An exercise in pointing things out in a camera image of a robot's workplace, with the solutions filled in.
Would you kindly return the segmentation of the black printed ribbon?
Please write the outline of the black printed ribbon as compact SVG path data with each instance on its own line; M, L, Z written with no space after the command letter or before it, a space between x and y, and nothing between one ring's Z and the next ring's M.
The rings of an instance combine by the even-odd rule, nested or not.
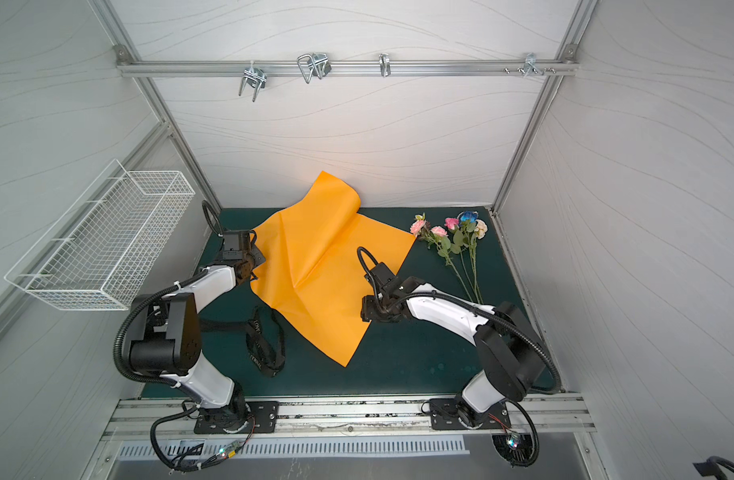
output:
M263 308L255 307L252 316L244 322L221 322L201 318L200 329L203 332L234 332L245 335L245 344L251 362L261 374L274 378L284 369L286 363L285 332L278 319L277 311L267 307L270 320L277 329L276 345L264 336L261 322Z

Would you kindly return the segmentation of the light pink fake rose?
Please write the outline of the light pink fake rose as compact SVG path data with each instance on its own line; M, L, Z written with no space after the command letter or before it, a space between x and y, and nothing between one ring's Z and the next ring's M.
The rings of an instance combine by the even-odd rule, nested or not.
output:
M435 249L437 253L437 249L435 245L432 244L429 239L429 231L432 227L435 227L435 226L441 226L445 228L444 222L442 225L432 225L427 220L425 214L416 215L414 218L414 222L410 226L410 233L416 239L422 240L423 242L425 242L429 249ZM444 258L442 259L445 263L445 266L450 268L453 271L454 275L460 282L463 288L464 294L466 295L468 300L471 302L476 302L473 296L473 290L470 284L470 267L468 264L468 254L466 252L465 247L463 246L462 248L458 248L456 245L452 244L450 258L448 260Z

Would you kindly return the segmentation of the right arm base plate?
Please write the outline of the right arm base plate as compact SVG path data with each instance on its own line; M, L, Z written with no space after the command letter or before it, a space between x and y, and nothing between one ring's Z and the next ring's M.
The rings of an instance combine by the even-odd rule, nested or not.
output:
M486 412L478 412L461 397L432 398L421 406L421 412L430 418L434 431L508 431L511 428L504 402L493 404Z

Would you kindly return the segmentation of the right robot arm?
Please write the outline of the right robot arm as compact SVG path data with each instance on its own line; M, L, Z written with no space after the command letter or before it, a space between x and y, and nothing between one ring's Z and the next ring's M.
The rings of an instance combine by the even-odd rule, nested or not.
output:
M401 317L441 327L474 346L481 371L455 400L462 427L480 427L490 409L519 403L530 391L554 394L561 389L558 369L545 343L515 305L498 307L463 300L416 277L397 277L380 262L365 266L372 293L362 299L364 322L392 322Z

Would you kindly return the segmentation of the orange wrapping paper sheet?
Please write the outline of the orange wrapping paper sheet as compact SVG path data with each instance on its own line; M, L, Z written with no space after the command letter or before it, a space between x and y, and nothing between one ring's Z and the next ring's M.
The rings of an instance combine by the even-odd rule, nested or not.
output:
M255 229L265 261L253 292L341 366L368 329L360 311L372 289L358 248L398 271L415 242L411 233L360 214L360 206L353 188L323 172L302 200Z

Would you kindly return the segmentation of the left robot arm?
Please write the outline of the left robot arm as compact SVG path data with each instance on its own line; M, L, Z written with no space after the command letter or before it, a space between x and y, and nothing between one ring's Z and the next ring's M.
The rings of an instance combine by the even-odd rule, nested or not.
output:
M284 363L262 336L259 313L246 322L202 320L199 312L235 287L256 278L265 257L253 230L228 231L216 260L193 277L149 296L140 296L122 323L113 346L117 370L141 383L159 383L187 394L196 404L199 429L235 433L250 422L241 386L206 358L202 330L241 332L248 354L262 373L273 376Z

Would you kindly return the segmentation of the magenta fake rose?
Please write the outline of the magenta fake rose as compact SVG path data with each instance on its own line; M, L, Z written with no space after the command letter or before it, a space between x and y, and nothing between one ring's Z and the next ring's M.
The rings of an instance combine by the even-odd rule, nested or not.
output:
M444 227L450 237L452 244L458 248L462 248L466 242L466 232L461 226L461 221L458 218L446 218L444 221Z

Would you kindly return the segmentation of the blue fake flower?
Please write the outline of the blue fake flower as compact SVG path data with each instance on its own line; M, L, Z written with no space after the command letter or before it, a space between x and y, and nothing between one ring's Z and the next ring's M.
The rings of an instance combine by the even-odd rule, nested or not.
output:
M458 230L462 234L463 246L468 254L470 284L473 290L473 296L477 303L482 303L482 294L478 281L477 250L479 241L487 234L488 226L484 220L479 218L478 213L474 211L460 213L457 220L459 221Z

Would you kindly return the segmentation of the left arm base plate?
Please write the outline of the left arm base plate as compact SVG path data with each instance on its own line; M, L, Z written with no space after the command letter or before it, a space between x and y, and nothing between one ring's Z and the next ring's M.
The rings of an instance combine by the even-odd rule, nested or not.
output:
M277 401L250 401L236 413L228 406L200 409L194 433L201 435L274 433L280 404Z

